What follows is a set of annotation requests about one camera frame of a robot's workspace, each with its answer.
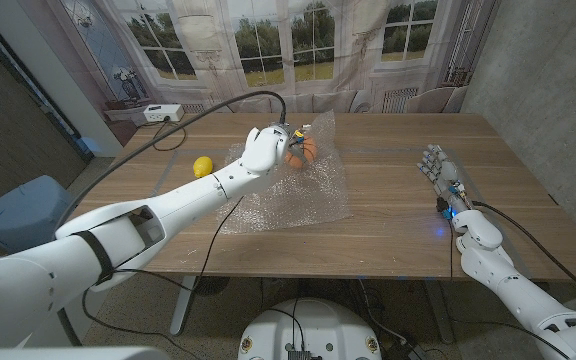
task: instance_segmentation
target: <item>wooden table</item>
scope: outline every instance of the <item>wooden table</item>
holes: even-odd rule
[[[291,124],[318,114],[288,114]],[[177,151],[152,148],[100,183],[77,213],[162,194],[194,179],[202,155],[223,166],[227,149],[278,114],[214,114],[188,127]],[[346,172],[352,217],[332,223],[238,235],[219,235],[207,275],[445,279],[450,276],[450,230],[435,210],[430,182],[415,167],[427,144],[439,144],[462,167],[477,200],[506,212],[576,274],[576,225],[484,118],[470,114],[336,114],[335,144]],[[158,127],[135,134],[122,155],[150,140]],[[160,143],[172,145],[181,132]],[[535,280],[563,280],[529,239],[506,221],[504,248]],[[147,270],[198,274],[216,214],[175,237]],[[453,252],[455,278],[467,278]]]

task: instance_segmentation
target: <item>basketball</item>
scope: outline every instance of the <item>basketball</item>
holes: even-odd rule
[[[317,156],[317,146],[315,144],[315,139],[313,139],[311,136],[304,136],[304,141],[300,144],[294,145],[293,148],[297,148],[303,152],[309,163],[313,162]],[[301,169],[304,166],[303,161],[301,161],[300,158],[294,156],[290,152],[286,154],[284,161],[295,169]]]

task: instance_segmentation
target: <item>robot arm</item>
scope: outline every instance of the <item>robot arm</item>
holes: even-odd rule
[[[514,268],[501,246],[501,232],[472,208],[455,165],[439,146],[428,148],[430,152],[424,152],[423,163],[417,167],[449,205],[442,214],[463,234],[456,244],[464,272],[492,290],[526,330],[576,359],[576,311],[561,305]],[[536,343],[545,359],[564,359],[543,342]]]
[[[241,158],[153,198],[111,204],[60,227],[57,240],[0,258],[0,347],[14,347],[84,290],[100,291],[140,269],[180,231],[231,199],[270,186],[283,163],[283,124],[253,129]]]

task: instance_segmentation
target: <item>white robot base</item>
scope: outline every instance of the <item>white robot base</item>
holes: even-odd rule
[[[248,325],[241,337],[239,360],[381,359],[374,331],[358,315],[328,300],[303,298],[297,300],[296,308],[295,301],[275,305]],[[301,330],[290,317],[293,309]]]

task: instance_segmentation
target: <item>yellow lemon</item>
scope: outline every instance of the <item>yellow lemon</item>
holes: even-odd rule
[[[212,172],[212,160],[210,160],[208,156],[202,156],[195,160],[192,169],[194,170],[196,177],[204,177]]]

